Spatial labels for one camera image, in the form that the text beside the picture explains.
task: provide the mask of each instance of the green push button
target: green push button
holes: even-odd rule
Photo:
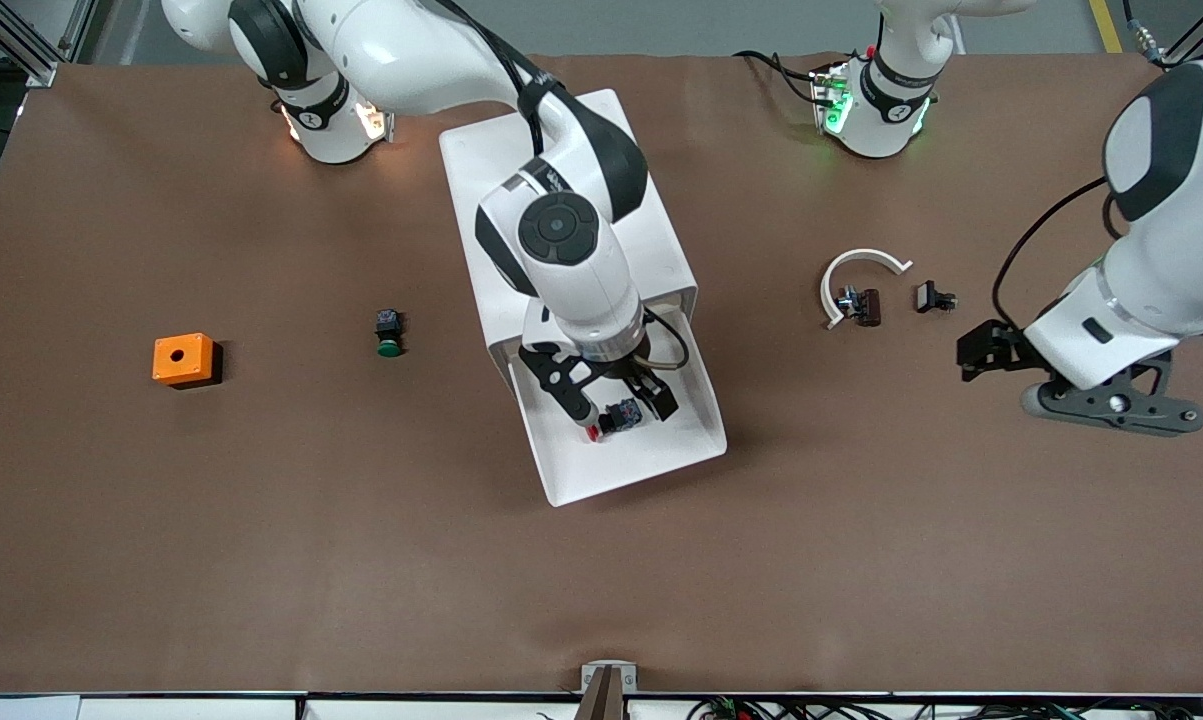
[[[383,357],[396,357],[401,355],[401,344],[396,340],[383,340],[378,343],[378,353]]]

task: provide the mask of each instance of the floor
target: floor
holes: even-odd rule
[[[63,35],[72,4],[7,0],[52,41]],[[1121,0],[1039,0],[1026,13],[962,18],[968,53],[1101,53],[1100,26],[1108,2],[1114,35],[1125,50]],[[1203,0],[1132,0],[1136,14],[1162,44],[1203,13]],[[527,53],[544,55],[728,55],[735,50],[861,49],[875,40],[876,7],[869,0],[464,0],[466,8]],[[1098,6],[1100,12],[1094,12]],[[236,63],[184,44],[167,26],[161,0],[101,0],[81,59],[103,64]],[[0,129],[11,127],[22,83],[0,52]],[[0,156],[5,136],[0,133]]]

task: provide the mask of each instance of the orange block with hole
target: orange block with hole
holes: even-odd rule
[[[205,333],[164,337],[152,350],[152,379],[184,389],[223,379],[223,347]]]

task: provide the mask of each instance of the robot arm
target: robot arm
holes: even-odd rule
[[[223,4],[165,0],[167,17],[188,14],[168,6],[198,1]],[[497,101],[537,118],[549,139],[545,151],[493,188],[474,218],[496,268],[534,299],[522,359],[587,428],[595,427],[598,410],[582,387],[602,374],[623,379],[659,419],[677,409],[652,373],[664,365],[648,359],[645,327],[652,317],[611,228],[641,204],[648,182],[645,156],[626,132],[485,28],[419,0],[230,0],[227,14],[237,53],[275,88],[288,119],[298,119],[291,120],[296,137],[319,160],[345,161],[365,150],[368,133],[349,120],[362,114],[362,102],[426,115]],[[213,28],[205,35],[214,37]],[[303,97],[291,102],[292,95]],[[339,151],[318,154],[322,142]],[[570,370],[579,363],[589,373],[575,382]]]
[[[901,151],[921,129],[930,91],[952,56],[944,14],[1020,13],[1036,0],[876,0],[881,37],[875,54],[835,69],[816,95],[832,108],[819,111],[820,127],[867,157]]]
[[[962,338],[959,361],[966,379],[1049,369],[1054,379],[1023,398],[1048,418],[1163,436],[1199,429],[1201,407],[1160,391],[1172,349],[1203,334],[1203,63],[1172,70],[1126,106],[1104,142],[1104,174],[1130,232],[1021,337],[985,323]],[[982,363],[998,349],[1003,361]],[[1158,374],[1151,393],[1130,383],[1144,371]]]

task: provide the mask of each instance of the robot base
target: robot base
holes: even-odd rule
[[[921,119],[930,109],[930,101],[926,100],[906,121],[885,123],[881,119],[881,112],[858,95],[858,76],[861,72],[865,72],[865,63],[851,59],[829,72],[834,82],[843,82],[845,87],[822,87],[811,82],[813,96],[835,102],[832,108],[813,106],[814,123],[820,132],[837,138],[853,154],[873,159],[889,157],[907,147],[912,136],[921,131]]]
[[[579,101],[632,133],[614,91],[591,93]],[[593,444],[583,428],[574,424],[551,395],[538,387],[534,375],[517,357],[529,299],[504,282],[478,245],[473,222],[478,202],[532,159],[525,120],[504,115],[474,123],[442,133],[440,142],[486,346],[517,398],[547,501],[561,506],[723,456],[725,428],[689,329],[698,286],[654,183],[648,183],[641,208],[615,225],[614,231],[642,302],[677,328],[689,347],[691,359],[685,368],[659,373],[677,397],[680,410],[665,421],[647,416],[636,428]],[[650,340],[651,357],[677,357],[678,346],[666,333],[652,329]],[[588,386],[588,395],[604,407],[630,393],[623,382],[603,379]]]

